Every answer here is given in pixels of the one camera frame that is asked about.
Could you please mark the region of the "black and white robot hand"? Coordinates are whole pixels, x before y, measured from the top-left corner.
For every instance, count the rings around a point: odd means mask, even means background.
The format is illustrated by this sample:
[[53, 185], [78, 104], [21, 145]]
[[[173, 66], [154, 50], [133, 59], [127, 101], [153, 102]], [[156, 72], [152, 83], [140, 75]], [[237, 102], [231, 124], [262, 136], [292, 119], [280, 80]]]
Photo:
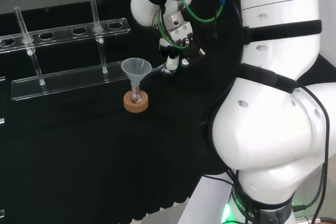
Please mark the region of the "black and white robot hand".
[[179, 26], [168, 30], [173, 42], [185, 49], [178, 49], [169, 44], [164, 38], [160, 39], [159, 51], [166, 59], [162, 72], [175, 74], [180, 67], [188, 67], [192, 63], [202, 59], [206, 53], [193, 35], [190, 22], [183, 22]]

